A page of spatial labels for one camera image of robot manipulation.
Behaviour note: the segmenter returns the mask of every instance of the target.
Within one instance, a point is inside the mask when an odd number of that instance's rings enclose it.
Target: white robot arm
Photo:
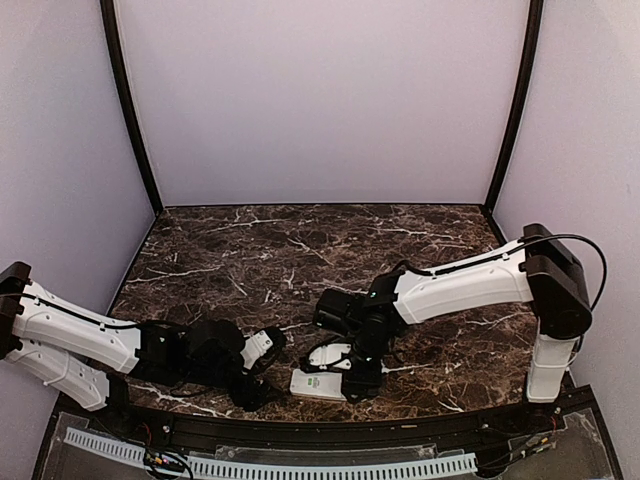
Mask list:
[[[268,386],[251,372],[261,357],[284,346],[277,328],[244,338],[226,321],[184,327],[116,320],[56,297],[29,280],[29,273],[28,265],[16,262],[0,274],[0,358],[22,366],[83,408],[99,410],[110,402],[126,403],[128,398],[119,378],[90,368],[73,354],[168,386],[188,381],[224,387],[234,383],[234,375],[236,380],[244,375],[247,378],[240,383],[255,389],[256,395],[241,406],[255,409],[267,401]],[[230,356],[233,361],[221,360]],[[236,393],[242,393],[243,399],[251,397],[246,391]]]
[[[554,402],[574,347],[591,325],[591,308],[578,259],[548,239],[551,233],[541,225],[529,225],[524,233],[497,250],[427,270],[403,262],[398,267],[406,271],[396,268],[376,278],[366,296],[325,291],[314,323],[351,341],[311,352],[301,367],[307,375],[294,373],[292,392],[350,401],[374,397],[389,339],[408,326],[519,302],[531,303],[539,318],[526,397],[531,403]],[[309,382],[313,374],[323,380]]]

